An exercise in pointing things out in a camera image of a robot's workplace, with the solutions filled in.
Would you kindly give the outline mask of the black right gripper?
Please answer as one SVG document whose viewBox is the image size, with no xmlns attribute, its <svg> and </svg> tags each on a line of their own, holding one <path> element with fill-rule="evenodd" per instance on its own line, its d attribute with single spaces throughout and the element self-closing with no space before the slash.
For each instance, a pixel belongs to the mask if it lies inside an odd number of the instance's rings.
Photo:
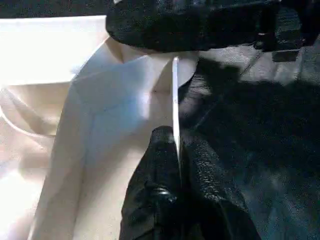
<svg viewBox="0 0 320 240">
<path fill-rule="evenodd" d="M 259 14 L 256 49 L 271 52 L 273 62 L 294 62 L 318 38 L 319 20 L 318 0 L 273 0 Z"/>
</svg>

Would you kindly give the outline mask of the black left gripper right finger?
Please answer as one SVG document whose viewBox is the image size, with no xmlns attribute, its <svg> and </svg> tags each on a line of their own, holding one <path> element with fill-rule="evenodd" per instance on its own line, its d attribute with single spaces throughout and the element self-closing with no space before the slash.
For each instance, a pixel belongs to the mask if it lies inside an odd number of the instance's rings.
<svg viewBox="0 0 320 240">
<path fill-rule="evenodd" d="M 245 199 L 218 154 L 199 134 L 180 134 L 183 187 L 204 240 L 259 240 Z"/>
</svg>

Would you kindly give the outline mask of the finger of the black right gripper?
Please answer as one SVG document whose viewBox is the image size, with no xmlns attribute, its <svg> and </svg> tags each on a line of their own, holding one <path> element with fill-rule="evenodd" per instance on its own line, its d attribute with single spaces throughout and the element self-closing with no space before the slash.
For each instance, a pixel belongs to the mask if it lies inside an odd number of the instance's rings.
<svg viewBox="0 0 320 240">
<path fill-rule="evenodd" d="M 270 0 L 121 0 L 106 11 L 117 42 L 158 52 L 251 45 Z"/>
</svg>

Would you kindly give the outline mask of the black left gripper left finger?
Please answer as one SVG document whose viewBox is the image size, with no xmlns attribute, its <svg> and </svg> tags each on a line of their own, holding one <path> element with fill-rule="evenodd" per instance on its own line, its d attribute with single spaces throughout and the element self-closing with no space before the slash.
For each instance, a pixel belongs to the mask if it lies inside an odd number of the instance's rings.
<svg viewBox="0 0 320 240">
<path fill-rule="evenodd" d="M 121 209 L 119 239 L 181 238 L 181 176 L 173 129 L 155 128 L 129 180 Z"/>
</svg>

